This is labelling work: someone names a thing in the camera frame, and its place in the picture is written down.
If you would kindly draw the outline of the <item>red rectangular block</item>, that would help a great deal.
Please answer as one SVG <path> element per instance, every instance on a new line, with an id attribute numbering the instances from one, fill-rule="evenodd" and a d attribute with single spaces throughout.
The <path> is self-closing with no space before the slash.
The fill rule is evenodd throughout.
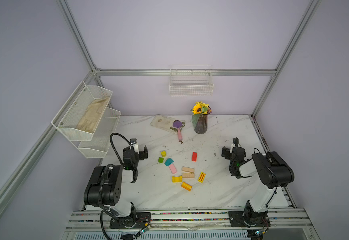
<path id="1" fill-rule="evenodd" d="M 192 162 L 196 162 L 197 161 L 197 156 L 198 156 L 198 153 L 193 152 L 193 154 L 192 154 Z"/>

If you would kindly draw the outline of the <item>yellow striped block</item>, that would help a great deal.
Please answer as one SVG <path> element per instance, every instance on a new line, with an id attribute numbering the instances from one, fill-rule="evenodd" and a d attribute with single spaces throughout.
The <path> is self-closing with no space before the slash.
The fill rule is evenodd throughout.
<path id="1" fill-rule="evenodd" d="M 201 172 L 199 177 L 198 177 L 198 182 L 203 183 L 205 180 L 206 174 L 204 172 Z"/>

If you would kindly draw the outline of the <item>natural wood block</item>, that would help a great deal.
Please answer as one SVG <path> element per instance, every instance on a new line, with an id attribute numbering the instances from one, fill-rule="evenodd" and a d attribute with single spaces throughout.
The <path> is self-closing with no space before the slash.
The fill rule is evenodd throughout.
<path id="1" fill-rule="evenodd" d="M 183 172 L 187 172 L 187 173 L 194 173 L 195 169 L 194 168 L 189 168 L 189 167 L 182 167 L 182 171 Z"/>
<path id="2" fill-rule="evenodd" d="M 182 177 L 185 178 L 185 179 L 194 179 L 195 178 L 195 174 L 194 173 L 184 172 L 184 173 L 182 173 Z"/>

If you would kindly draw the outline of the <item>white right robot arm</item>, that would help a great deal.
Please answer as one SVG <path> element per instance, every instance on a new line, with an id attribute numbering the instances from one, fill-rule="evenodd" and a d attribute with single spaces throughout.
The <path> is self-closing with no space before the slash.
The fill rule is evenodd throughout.
<path id="1" fill-rule="evenodd" d="M 222 147 L 222 157 L 230 161 L 231 176 L 237 179 L 258 176 L 261 181 L 254 196 L 246 202 L 244 211 L 237 221 L 246 227 L 263 223 L 279 189 L 294 181 L 293 170 L 277 152 L 254 152 L 251 158 L 246 160 L 246 151 L 239 145 Z"/>

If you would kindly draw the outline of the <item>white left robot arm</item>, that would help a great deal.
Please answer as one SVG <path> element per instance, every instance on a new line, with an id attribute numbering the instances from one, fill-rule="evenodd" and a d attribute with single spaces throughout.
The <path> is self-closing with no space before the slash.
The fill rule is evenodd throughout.
<path id="1" fill-rule="evenodd" d="M 148 158 L 147 147 L 138 152 L 137 145 L 123 149 L 123 164 L 95 167 L 83 200 L 86 205 L 99 207 L 117 219 L 135 220 L 136 210 L 132 202 L 121 197 L 121 185 L 135 183 L 138 177 L 138 163 Z"/>

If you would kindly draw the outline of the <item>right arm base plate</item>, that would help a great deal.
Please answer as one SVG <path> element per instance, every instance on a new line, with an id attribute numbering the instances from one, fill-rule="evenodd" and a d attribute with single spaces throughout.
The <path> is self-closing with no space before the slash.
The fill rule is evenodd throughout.
<path id="1" fill-rule="evenodd" d="M 245 211 L 230 211 L 228 212 L 231 227 L 269 227 L 270 221 L 268 211 L 263 213 L 245 212 Z"/>

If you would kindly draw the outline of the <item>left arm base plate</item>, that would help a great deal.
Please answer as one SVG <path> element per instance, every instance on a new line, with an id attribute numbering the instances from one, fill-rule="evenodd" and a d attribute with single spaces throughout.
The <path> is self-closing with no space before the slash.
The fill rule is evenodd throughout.
<path id="1" fill-rule="evenodd" d="M 149 225 L 151 221 L 151 213 L 136 212 L 129 217 L 112 219 L 108 225 L 110 229 L 142 229 Z"/>

